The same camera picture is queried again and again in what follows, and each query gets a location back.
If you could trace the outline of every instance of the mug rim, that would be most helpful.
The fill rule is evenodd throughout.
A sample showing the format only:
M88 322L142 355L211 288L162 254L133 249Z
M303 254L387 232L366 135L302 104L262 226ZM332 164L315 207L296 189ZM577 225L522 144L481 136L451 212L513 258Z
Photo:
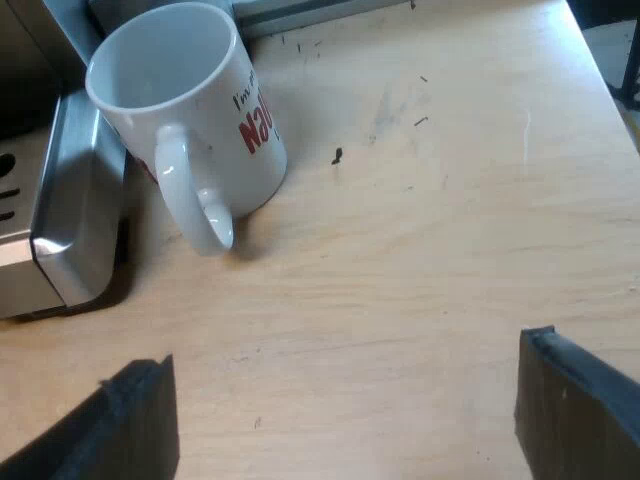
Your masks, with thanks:
M115 38L118 35L122 34L122 32L124 32L125 30L135 27L135 25L138 22L141 22L145 17L150 16L154 13L157 13L158 11L161 11L161 10L172 10L176 8L185 8L185 7L201 8L204 10L209 10L211 12L214 12L218 16L222 17L222 19L225 21L225 23L229 27L229 33L231 34L231 38L229 40L229 47L227 48L227 52L222 58L222 61L220 61L220 63L216 66L216 68L214 68L213 71L209 73L209 75L207 75L206 78L204 78L200 83L190 88L186 92L181 93L176 97L170 98L169 100L165 100L164 102L154 103L153 105L147 105L145 107L119 107L117 105L104 102L102 99L100 99L100 97L98 97L93 87L91 86L91 82L89 80L89 77L91 76L91 72L95 65L95 58L98 56L98 54L101 53L101 51L107 49L109 45L115 41ZM117 29L115 29L113 32L111 32L111 34L98 46L96 51L93 52L93 55L91 56L91 60L89 61L89 67L87 68L87 74L85 75L84 87L91 101L93 101L93 103L95 103L98 106L98 108L100 108L101 110L119 113L119 114L129 114L129 115L134 113L155 112L157 110L170 107L182 102L184 99L194 95L195 93L202 90L206 85L208 85L227 66L227 64L231 59L231 55L233 54L233 50L237 42L238 42L238 30L237 30L236 24L233 21L233 19L229 16L229 14L227 14L221 8L216 7L214 5L201 3L201 2L179 2L179 3L172 3L169 5L163 5L158 8L153 8L147 12L142 13L141 15L138 15L132 18L131 20L129 20L128 22L125 22L124 24L120 25Z

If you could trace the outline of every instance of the white mug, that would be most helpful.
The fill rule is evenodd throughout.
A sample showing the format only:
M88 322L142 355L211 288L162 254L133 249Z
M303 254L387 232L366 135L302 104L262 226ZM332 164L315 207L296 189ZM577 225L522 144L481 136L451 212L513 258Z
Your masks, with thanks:
M284 178L284 144L238 30L217 7L176 3L125 23L94 53L85 86L202 255L231 248L232 217L260 207Z

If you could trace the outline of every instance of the dark speck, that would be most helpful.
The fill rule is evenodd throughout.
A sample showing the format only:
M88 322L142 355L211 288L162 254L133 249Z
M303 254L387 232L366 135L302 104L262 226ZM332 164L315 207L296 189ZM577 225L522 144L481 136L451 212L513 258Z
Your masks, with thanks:
M340 159L342 158L342 148L338 147L336 148L336 158L334 158L331 162L331 165L335 165L337 163L340 163Z

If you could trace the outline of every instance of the light wood tabletop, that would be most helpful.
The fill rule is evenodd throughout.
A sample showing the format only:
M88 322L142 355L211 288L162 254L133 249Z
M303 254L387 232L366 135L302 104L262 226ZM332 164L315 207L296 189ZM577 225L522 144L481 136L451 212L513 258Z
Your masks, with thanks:
M179 480L530 478L523 327L640 379L640 159L569 8L418 0L251 50L280 191L201 258L130 169L119 303L0 322L0 457L172 352Z

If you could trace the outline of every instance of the metal panel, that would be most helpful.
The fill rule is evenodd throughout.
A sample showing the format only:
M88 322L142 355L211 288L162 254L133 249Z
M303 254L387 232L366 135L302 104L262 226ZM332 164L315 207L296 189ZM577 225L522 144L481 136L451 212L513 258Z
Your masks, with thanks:
M101 38L84 0L8 0L68 90L82 87Z
M0 178L0 318L63 305L33 260L29 237L40 193L49 128L0 141L0 154L15 156Z
M93 300L113 273L124 146L85 90L60 101L33 248L67 306Z
M233 8L242 35L255 38L402 3L402 0L257 0Z

